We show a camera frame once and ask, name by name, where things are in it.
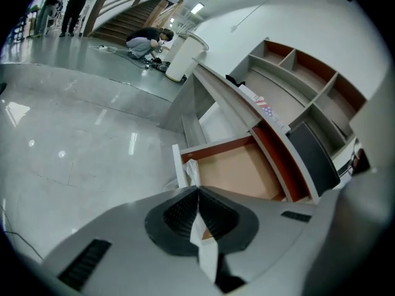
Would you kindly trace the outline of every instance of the black pants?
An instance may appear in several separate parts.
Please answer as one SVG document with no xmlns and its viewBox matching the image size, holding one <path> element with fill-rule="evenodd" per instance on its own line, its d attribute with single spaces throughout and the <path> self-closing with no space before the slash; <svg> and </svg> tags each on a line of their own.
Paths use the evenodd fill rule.
<svg viewBox="0 0 395 296">
<path fill-rule="evenodd" d="M 67 25 L 69 24 L 70 18 L 72 19 L 69 26 L 69 32 L 73 33 L 75 24 L 78 21 L 78 17 L 82 9 L 84 8 L 86 0 L 69 0 L 67 3 L 66 11 L 64 12 L 64 18 L 62 23 L 62 32 L 66 33 Z"/>
</svg>

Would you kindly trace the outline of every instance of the black monitor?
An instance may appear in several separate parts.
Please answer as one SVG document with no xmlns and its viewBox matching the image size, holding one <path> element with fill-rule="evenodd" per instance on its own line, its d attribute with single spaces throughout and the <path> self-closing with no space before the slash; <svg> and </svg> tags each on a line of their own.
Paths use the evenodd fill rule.
<svg viewBox="0 0 395 296">
<path fill-rule="evenodd" d="M 292 129 L 288 139 L 301 156 L 319 196 L 340 183 L 331 157 L 308 124 L 301 123 Z"/>
</svg>

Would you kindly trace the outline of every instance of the staircase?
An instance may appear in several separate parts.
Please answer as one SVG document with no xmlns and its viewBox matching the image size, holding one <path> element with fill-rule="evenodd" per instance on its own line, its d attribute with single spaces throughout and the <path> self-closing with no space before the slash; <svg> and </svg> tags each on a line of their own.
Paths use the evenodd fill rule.
<svg viewBox="0 0 395 296">
<path fill-rule="evenodd" d="M 95 29 L 91 36 L 125 46 L 126 37 L 143 27 L 160 0 L 148 0 L 119 13 Z"/>
</svg>

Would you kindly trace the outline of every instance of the glossy floor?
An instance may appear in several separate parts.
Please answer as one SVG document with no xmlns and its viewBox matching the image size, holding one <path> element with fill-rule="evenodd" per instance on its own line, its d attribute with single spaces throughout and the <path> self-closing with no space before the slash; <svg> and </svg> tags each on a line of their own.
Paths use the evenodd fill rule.
<svg viewBox="0 0 395 296">
<path fill-rule="evenodd" d="M 173 102 L 181 88 L 180 83 L 169 80 L 158 70 L 141 69 L 127 59 L 89 48 L 103 44 L 118 49 L 126 49 L 125 47 L 100 39 L 77 36 L 59 38 L 58 35 L 53 32 L 52 35 L 43 38 L 26 39 L 22 43 L 8 45 L 2 50 L 1 63 L 36 63 L 78 70 L 129 83 L 170 102 Z"/>
<path fill-rule="evenodd" d="M 27 67 L 34 73 L 34 65 L 16 66 L 26 68 L 30 83 L 21 83 L 3 67 L 1 75 L 9 84 L 0 95 L 0 204 L 6 212 L 1 220 L 3 228 L 21 234 L 42 257 L 102 212 L 157 194 L 175 178 L 172 145 L 185 147 L 184 136 L 131 114 L 134 110 L 118 109 L 127 98 L 150 94 L 96 76 L 89 82 L 86 74 L 36 66 L 36 75 L 50 70 L 59 81 L 48 77 L 40 83 L 28 77 Z M 61 77 L 68 72 L 72 79 L 80 74 L 80 83 L 73 84 L 80 92 L 68 92 L 70 84 Z M 89 93 L 82 83 L 100 82 L 103 87 L 113 83 L 100 104 L 77 96 Z M 104 106 L 116 104 L 119 91 L 123 104 Z M 160 100 L 151 97 L 139 100 L 145 105 Z M 10 238 L 18 250 L 40 260 L 19 237 Z"/>
</svg>

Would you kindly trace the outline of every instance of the black hair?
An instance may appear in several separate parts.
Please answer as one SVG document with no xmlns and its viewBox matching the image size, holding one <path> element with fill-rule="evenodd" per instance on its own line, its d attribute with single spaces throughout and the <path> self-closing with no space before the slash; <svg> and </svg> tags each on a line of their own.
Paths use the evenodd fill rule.
<svg viewBox="0 0 395 296">
<path fill-rule="evenodd" d="M 174 37 L 174 32 L 168 28 L 162 29 L 162 33 L 167 36 L 167 41 L 171 41 Z"/>
</svg>

